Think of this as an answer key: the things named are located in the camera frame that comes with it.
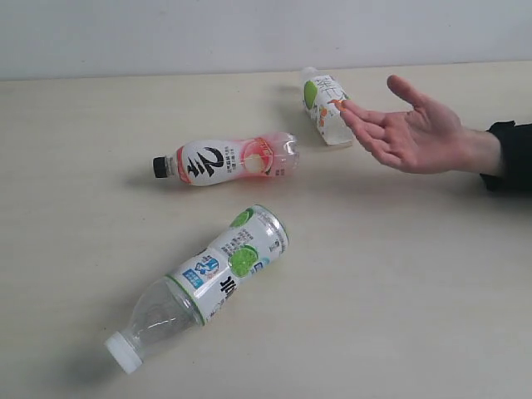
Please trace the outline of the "person's open bare hand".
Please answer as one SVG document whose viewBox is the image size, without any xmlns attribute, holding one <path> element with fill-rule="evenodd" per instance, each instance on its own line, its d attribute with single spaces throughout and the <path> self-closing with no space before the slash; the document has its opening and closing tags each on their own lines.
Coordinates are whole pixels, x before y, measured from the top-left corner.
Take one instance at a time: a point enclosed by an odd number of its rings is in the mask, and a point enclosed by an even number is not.
<svg viewBox="0 0 532 399">
<path fill-rule="evenodd" d="M 453 110 L 397 75 L 387 78 L 387 87 L 412 109 L 370 111 L 350 100 L 339 106 L 357 141 L 380 164 L 420 175 L 502 175 L 501 145 L 493 134 L 463 126 Z"/>
</svg>

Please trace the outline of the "black sleeved forearm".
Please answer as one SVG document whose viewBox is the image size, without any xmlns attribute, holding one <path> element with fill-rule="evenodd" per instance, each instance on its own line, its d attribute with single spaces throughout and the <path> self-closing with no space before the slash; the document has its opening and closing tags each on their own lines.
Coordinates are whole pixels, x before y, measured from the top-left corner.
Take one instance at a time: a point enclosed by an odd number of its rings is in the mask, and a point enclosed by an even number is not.
<svg viewBox="0 0 532 399">
<path fill-rule="evenodd" d="M 498 121 L 488 130 L 500 142 L 502 175 L 480 177 L 488 191 L 531 193 L 531 124 Z"/>
</svg>

